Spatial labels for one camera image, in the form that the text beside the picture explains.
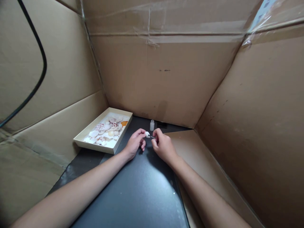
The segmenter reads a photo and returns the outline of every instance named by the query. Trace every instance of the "black cable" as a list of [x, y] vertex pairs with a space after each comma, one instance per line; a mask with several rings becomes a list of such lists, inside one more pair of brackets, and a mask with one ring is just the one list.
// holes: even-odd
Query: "black cable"
[[23, 107], [30, 101], [30, 99], [32, 99], [32, 97], [35, 95], [35, 93], [37, 92], [37, 90], [39, 89], [40, 85], [42, 84], [42, 81], [44, 80], [44, 77], [45, 77], [45, 74], [47, 72], [47, 58], [45, 56], [45, 52], [43, 50], [43, 46], [41, 44], [41, 41], [39, 39], [39, 36], [36, 32], [36, 29], [33, 25], [33, 22], [31, 20], [31, 18], [29, 17], [29, 14], [22, 2], [22, 0], [18, 0], [19, 2], [19, 5], [26, 17], [26, 20], [28, 21], [29, 23], [29, 26], [31, 27], [32, 29], [32, 32], [37, 40], [37, 43], [39, 45], [39, 48], [40, 48], [40, 51], [41, 51], [41, 55], [42, 55], [42, 59], [43, 59], [43, 70], [42, 70], [42, 73], [41, 73], [41, 76], [40, 76], [40, 79], [38, 81], [38, 83], [36, 84], [35, 88], [32, 90], [32, 92], [30, 93], [30, 95], [24, 100], [24, 102], [15, 110], [12, 112], [12, 114], [10, 114], [4, 121], [2, 121], [0, 123], [0, 128], [2, 128], [8, 121], [10, 121], [18, 112], [20, 112], [21, 109], [23, 109]]

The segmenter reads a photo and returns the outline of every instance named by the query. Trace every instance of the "shell collection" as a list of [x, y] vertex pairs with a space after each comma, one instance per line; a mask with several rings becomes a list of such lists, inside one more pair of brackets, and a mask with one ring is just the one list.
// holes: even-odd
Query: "shell collection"
[[112, 147], [124, 131], [129, 117], [115, 113], [109, 113], [93, 131], [84, 139], [84, 142], [101, 146]]

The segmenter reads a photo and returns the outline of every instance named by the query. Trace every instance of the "white tray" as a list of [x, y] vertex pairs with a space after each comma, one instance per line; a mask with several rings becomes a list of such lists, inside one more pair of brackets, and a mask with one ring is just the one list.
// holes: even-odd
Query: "white tray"
[[[130, 119], [128, 120], [128, 123], [125, 127], [125, 129], [123, 130], [123, 132], [121, 133], [121, 136], [119, 137], [119, 139], [117, 140], [116, 144], [114, 145], [114, 147], [106, 147], [106, 146], [101, 146], [101, 145], [97, 145], [97, 144], [91, 144], [88, 142], [84, 142], [84, 138], [95, 128], [95, 126], [102, 121], [106, 115], [109, 113], [116, 113], [119, 115], [124, 115], [124, 116], [128, 116], [130, 117]], [[127, 112], [127, 111], [122, 111], [119, 109], [114, 109], [114, 108], [108, 108], [107, 110], [105, 110], [100, 116], [98, 116], [92, 123], [90, 123], [85, 129], [83, 129], [82, 132], [80, 132], [75, 138], [74, 141], [76, 142], [76, 144], [80, 147], [83, 148], [88, 148], [88, 149], [92, 149], [92, 150], [97, 150], [97, 151], [101, 151], [101, 152], [105, 152], [108, 154], [115, 154], [121, 139], [123, 138], [124, 134], [126, 133], [127, 128], [130, 125], [130, 122], [132, 120], [132, 115], [133, 113], [131, 112]]]

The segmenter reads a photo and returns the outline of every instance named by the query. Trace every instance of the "human arm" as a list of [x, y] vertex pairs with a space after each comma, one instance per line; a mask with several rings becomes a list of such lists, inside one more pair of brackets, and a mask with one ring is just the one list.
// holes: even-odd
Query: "human arm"
[[119, 154], [44, 198], [11, 227], [69, 227], [119, 170], [134, 158], [138, 148], [145, 150], [144, 137], [145, 130], [137, 130]]
[[206, 227], [250, 227], [178, 154], [169, 136], [153, 132], [154, 151], [176, 173]]

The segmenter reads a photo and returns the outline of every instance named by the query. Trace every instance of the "orange seashell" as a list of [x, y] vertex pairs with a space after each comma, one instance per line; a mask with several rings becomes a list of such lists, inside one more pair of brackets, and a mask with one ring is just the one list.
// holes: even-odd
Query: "orange seashell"
[[123, 122], [121, 122], [121, 125], [122, 125], [122, 126], [126, 126], [127, 123], [128, 123], [127, 121], [123, 121]]

